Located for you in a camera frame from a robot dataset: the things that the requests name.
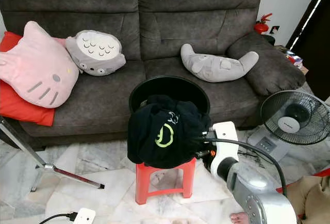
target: red fire extinguisher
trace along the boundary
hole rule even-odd
[[[254,25],[254,30],[257,31],[259,34],[268,31],[268,25],[266,24],[266,21],[270,21],[267,18],[271,15],[272,15],[272,13],[263,15],[261,17],[261,21],[257,21],[257,23]]]

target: gray sofa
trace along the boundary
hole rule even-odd
[[[157,75],[175,75],[204,89],[213,122],[256,126],[266,96],[305,82],[299,69],[253,31],[259,2],[1,0],[9,31],[22,34],[25,23],[35,20],[54,37],[66,38],[84,29],[111,33],[121,41],[127,60],[111,75],[80,75],[69,99],[56,109],[52,127],[9,121],[33,147],[124,138],[130,116],[128,98],[136,85]],[[184,43],[192,44],[198,53],[235,59],[256,51],[259,62],[236,81],[204,82],[184,68],[179,56]]]

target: hello kitty pillow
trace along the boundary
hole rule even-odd
[[[126,63],[120,41],[111,34],[83,30],[66,38],[65,46],[77,66],[94,76],[113,73]]]
[[[78,75],[64,46],[34,21],[26,23],[14,48],[0,53],[0,79],[27,102],[45,108],[63,104]]]

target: robotic device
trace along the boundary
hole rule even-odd
[[[289,200],[274,190],[265,176],[252,167],[238,162],[238,142],[236,129],[232,122],[216,123],[212,131],[205,132],[203,140],[216,148],[199,154],[205,167],[216,179],[227,182],[227,188],[235,200],[249,216],[250,224],[295,224],[296,217]],[[275,161],[282,185],[285,186],[283,173]]]

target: embroidered eye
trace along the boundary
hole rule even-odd
[[[83,69],[86,69],[87,68],[87,65],[85,63],[80,63],[79,64]]]
[[[98,72],[99,74],[104,74],[104,73],[105,73],[105,71],[104,71],[103,68],[99,68],[99,69],[97,70],[97,72]]]

